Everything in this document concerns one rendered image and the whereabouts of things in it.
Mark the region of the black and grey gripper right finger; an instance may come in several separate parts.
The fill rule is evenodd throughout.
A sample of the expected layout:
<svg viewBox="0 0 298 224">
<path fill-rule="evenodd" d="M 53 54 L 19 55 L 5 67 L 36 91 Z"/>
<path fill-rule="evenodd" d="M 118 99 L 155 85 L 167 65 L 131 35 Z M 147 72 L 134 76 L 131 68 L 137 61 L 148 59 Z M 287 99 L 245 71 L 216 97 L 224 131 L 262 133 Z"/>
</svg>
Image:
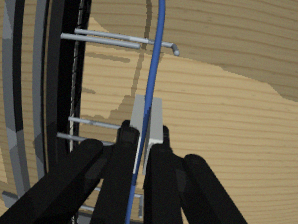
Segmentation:
<svg viewBox="0 0 298 224">
<path fill-rule="evenodd" d="M 189 224 L 248 224 L 203 157 L 173 153 L 162 98 L 152 98 L 142 175 L 143 224 L 183 224 L 181 208 Z"/>
</svg>

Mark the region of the blue cable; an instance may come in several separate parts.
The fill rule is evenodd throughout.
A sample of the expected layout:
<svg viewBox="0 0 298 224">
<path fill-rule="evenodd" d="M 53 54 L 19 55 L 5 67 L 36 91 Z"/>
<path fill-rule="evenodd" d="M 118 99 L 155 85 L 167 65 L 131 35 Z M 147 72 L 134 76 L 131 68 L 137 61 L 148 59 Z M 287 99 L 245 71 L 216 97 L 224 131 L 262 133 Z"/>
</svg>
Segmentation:
<svg viewBox="0 0 298 224">
<path fill-rule="evenodd" d="M 151 110 L 151 104 L 152 104 L 152 98 L 153 98 L 153 92 L 154 92 L 154 85 L 155 85 L 157 67 L 158 67 L 161 44 L 162 44 L 164 22 L 165 22 L 165 0 L 159 0 L 157 29 L 156 29 L 154 47 L 153 47 L 153 52 L 152 52 L 152 58 L 151 58 L 151 64 L 150 64 L 147 87 L 146 87 L 146 94 L 145 94 L 145 107 L 144 107 L 142 137 L 141 137 L 141 142 L 140 142 L 136 170 L 135 170 L 135 174 L 133 174 L 133 177 L 132 177 L 132 185 L 131 185 L 131 189 L 130 189 L 128 204 L 127 204 L 125 224 L 130 223 L 130 216 L 131 216 L 134 192 L 135 192 L 135 187 L 136 187 L 136 182 L 137 182 L 137 177 L 138 177 L 138 172 L 139 172 L 139 167 L 140 167 L 140 162 L 141 162 L 141 157 L 142 157 L 142 152 L 143 152 L 143 147 L 144 147 L 144 142 L 145 142 L 145 137 L 146 137 L 146 132 L 147 132 L 149 116 L 150 116 L 150 110 Z"/>
</svg>

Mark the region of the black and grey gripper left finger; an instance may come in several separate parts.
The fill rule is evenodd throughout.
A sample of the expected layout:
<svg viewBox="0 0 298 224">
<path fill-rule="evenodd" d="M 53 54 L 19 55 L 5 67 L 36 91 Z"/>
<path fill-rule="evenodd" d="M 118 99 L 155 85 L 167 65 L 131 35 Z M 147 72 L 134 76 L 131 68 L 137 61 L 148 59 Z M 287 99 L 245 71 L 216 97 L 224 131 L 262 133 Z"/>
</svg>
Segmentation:
<svg viewBox="0 0 298 224">
<path fill-rule="evenodd" d="M 124 224 L 144 106 L 145 95 L 136 94 L 131 120 L 122 122 L 115 144 L 83 140 L 0 217 L 0 224 L 68 224 L 101 179 L 89 224 Z"/>
</svg>

